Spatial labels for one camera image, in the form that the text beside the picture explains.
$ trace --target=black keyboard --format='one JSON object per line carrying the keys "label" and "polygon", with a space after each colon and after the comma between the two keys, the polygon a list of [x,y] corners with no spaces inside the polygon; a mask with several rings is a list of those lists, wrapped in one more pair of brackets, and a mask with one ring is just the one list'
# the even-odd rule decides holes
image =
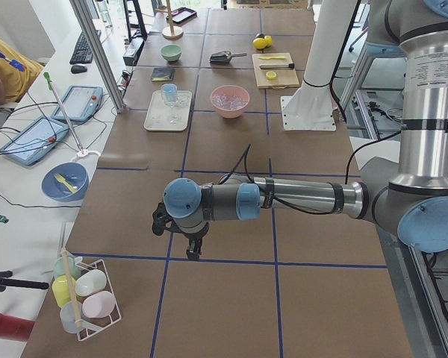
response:
{"label": "black keyboard", "polygon": [[[101,35],[101,30],[96,30],[98,37]],[[76,41],[75,49],[73,50],[72,58],[69,60],[70,65],[76,63],[91,63],[93,61],[93,54],[91,53],[90,45],[83,33],[80,34]]]}

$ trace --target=wooden cutting board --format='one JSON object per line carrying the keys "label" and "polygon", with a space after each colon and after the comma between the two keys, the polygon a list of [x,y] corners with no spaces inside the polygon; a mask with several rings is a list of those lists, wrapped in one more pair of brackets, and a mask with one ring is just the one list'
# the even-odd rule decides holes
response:
{"label": "wooden cutting board", "polygon": [[[263,60],[259,57],[269,56],[285,56],[285,60]],[[274,53],[274,54],[253,54],[252,63],[254,64],[255,80],[257,88],[291,88],[300,87],[299,79],[295,69],[260,69],[259,65],[282,65],[293,63],[292,57],[288,52]],[[274,71],[277,74],[275,80],[268,80],[266,78],[267,71]]]}

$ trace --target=blue screwdriver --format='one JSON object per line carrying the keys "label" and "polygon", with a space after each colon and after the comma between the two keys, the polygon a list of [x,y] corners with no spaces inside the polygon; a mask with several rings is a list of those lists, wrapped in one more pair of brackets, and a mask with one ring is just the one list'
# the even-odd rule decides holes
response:
{"label": "blue screwdriver", "polygon": [[23,66],[20,62],[18,62],[17,60],[11,60],[10,58],[8,58],[7,56],[5,56],[4,54],[2,54],[0,52],[0,58],[3,58],[5,61],[7,61],[12,67],[15,67],[16,69],[18,69],[20,72],[25,71],[25,66]]}

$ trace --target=yellow shirt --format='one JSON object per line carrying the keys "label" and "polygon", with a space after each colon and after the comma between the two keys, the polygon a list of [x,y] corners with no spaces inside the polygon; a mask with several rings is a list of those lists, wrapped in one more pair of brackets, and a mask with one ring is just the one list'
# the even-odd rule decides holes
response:
{"label": "yellow shirt", "polygon": [[17,60],[25,66],[25,71],[20,72],[6,60],[0,58],[0,78],[5,88],[5,100],[6,102],[17,102],[28,91],[43,66],[15,51],[2,40],[0,40],[0,52],[10,60]]}

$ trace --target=computer mouse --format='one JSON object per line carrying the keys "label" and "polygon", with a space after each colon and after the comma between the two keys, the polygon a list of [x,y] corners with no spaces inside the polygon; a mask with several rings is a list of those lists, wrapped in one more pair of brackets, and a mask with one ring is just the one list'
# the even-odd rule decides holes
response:
{"label": "computer mouse", "polygon": [[87,70],[88,70],[88,68],[83,65],[73,65],[72,66],[72,73],[82,73],[82,72],[86,72]]}

